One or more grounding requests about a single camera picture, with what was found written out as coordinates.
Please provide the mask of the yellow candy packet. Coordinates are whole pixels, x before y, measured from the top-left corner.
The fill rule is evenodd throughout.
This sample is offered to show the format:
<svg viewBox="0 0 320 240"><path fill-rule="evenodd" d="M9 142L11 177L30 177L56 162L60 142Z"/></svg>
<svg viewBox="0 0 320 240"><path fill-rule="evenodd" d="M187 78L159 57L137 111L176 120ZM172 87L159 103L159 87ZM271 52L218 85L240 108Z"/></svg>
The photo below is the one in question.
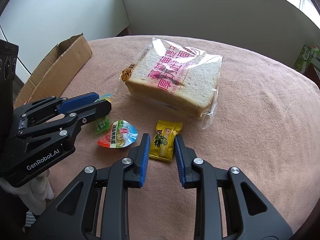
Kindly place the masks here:
<svg viewBox="0 0 320 240"><path fill-rule="evenodd" d="M173 159L175 137L181 131L182 126L182 122L158 120L156 133L150 146L149 158L171 162Z"/></svg>

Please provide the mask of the pink green candy packet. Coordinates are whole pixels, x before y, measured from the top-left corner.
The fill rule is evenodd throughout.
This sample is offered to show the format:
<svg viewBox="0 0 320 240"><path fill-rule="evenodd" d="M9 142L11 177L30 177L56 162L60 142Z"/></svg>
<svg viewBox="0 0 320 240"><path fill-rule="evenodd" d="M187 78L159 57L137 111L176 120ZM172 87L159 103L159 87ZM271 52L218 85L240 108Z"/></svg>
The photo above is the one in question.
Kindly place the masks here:
<svg viewBox="0 0 320 240"><path fill-rule="evenodd" d="M112 98L112 94L106 94L106 95L103 95L102 97L98 98L97 100L95 100L95 102L105 100L105 101L108 101L111 103L112 102L111 98Z"/></svg>

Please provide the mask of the brown cardboard box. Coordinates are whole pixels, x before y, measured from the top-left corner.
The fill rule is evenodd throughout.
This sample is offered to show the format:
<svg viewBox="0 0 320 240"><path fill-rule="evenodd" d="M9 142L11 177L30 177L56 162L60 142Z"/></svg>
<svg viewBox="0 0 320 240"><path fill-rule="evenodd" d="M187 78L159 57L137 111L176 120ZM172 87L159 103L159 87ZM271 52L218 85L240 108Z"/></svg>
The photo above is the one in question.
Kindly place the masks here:
<svg viewBox="0 0 320 240"><path fill-rule="evenodd" d="M50 96L60 97L79 70L92 57L83 34L57 44L33 71L20 90L14 107Z"/></svg>

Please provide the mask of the colourful jelly cup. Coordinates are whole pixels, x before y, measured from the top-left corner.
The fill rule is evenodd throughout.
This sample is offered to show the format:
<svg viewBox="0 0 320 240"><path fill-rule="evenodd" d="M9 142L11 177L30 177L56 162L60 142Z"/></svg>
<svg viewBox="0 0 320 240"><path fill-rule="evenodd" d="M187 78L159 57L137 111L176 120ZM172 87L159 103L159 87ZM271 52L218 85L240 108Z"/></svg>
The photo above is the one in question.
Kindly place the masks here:
<svg viewBox="0 0 320 240"><path fill-rule="evenodd" d="M111 124L107 133L97 144L105 148L126 148L137 140L136 128L125 120L118 120Z"/></svg>

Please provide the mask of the white cloth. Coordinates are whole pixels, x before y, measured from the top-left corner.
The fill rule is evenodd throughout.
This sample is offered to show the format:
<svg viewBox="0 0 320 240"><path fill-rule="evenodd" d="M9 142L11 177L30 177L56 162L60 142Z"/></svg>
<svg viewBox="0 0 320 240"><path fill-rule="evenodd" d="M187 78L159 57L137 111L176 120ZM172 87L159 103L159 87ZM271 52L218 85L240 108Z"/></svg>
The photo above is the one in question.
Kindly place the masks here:
<svg viewBox="0 0 320 240"><path fill-rule="evenodd" d="M1 178L1 187L8 193L18 195L26 207L39 216L46 209L47 200L54 198L48 179L49 174L49 170L46 170L21 187L13 187L4 178Z"/></svg>

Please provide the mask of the pink tablecloth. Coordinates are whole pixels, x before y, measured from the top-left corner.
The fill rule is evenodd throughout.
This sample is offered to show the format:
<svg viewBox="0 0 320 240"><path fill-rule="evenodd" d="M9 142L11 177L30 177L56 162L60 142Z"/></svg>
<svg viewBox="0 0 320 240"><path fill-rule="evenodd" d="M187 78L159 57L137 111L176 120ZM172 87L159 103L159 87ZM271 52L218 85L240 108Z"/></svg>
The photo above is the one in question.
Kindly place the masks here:
<svg viewBox="0 0 320 240"><path fill-rule="evenodd" d="M200 130L198 120L174 109L114 95L112 121L124 119L141 135L155 134L158 120L183 122L187 147L215 167L237 166L286 219L295 233L319 200L319 88L291 68L238 47L194 38L161 37L223 55L218 107L212 126ZM89 41L92 57L63 96L95 91L113 93L119 76L151 36L126 36ZM94 126L82 126L76 152L50 168L58 195L86 166L103 168L128 154L97 145ZM193 239L196 190L185 190L175 159L150 160L142 189L129 189L130 239Z"/></svg>

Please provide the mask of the packaged sliced bread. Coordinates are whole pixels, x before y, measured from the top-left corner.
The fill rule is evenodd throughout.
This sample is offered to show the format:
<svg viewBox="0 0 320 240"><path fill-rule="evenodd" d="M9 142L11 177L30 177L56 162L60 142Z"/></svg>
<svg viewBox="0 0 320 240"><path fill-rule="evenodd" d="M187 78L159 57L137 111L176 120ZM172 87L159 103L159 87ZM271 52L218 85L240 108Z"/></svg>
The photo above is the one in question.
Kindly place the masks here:
<svg viewBox="0 0 320 240"><path fill-rule="evenodd" d="M223 56L152 37L120 76L130 94L213 123Z"/></svg>

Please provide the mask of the green tissue box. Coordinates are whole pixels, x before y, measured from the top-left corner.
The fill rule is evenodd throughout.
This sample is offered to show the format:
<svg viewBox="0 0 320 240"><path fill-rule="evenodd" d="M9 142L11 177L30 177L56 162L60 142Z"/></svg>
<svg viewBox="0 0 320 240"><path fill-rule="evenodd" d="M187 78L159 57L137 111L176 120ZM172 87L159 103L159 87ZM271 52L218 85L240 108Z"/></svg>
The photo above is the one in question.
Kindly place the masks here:
<svg viewBox="0 0 320 240"><path fill-rule="evenodd" d="M319 56L318 46L308 47L307 45L304 45L298 56L298 59L293 65L293 69L301 74L304 74L308 70L312 59L317 56Z"/></svg>

